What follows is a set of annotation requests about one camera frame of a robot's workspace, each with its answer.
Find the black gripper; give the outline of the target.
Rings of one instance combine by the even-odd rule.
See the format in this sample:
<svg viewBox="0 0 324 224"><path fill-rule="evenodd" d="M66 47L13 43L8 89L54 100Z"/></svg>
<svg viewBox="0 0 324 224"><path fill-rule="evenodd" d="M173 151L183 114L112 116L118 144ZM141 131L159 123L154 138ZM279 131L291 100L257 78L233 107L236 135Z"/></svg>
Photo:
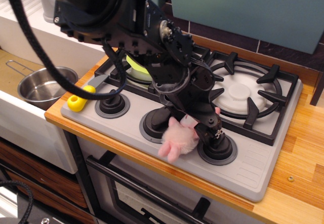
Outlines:
<svg viewBox="0 0 324 224"><path fill-rule="evenodd" d="M225 139L222 122L210 100L210 92L215 84L209 67L197 66L182 71L179 81L172 81L167 74L159 71L153 76L153 86L160 93L160 101L166 108L167 120L174 117L180 122L190 115L198 124L194 127L199 139L206 146L217 148Z"/></svg>

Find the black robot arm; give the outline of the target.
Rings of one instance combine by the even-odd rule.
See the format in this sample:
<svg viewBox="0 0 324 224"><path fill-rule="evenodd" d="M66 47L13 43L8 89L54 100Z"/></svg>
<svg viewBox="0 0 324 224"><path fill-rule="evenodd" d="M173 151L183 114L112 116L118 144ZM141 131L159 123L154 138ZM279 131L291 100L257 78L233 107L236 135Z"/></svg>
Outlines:
<svg viewBox="0 0 324 224"><path fill-rule="evenodd" d="M56 0L58 26L80 42L101 45L126 85L118 48L144 66L161 101L173 115L188 114L205 149L229 146L222 123L210 100L215 77L198 59L194 42L182 33L151 0Z"/></svg>

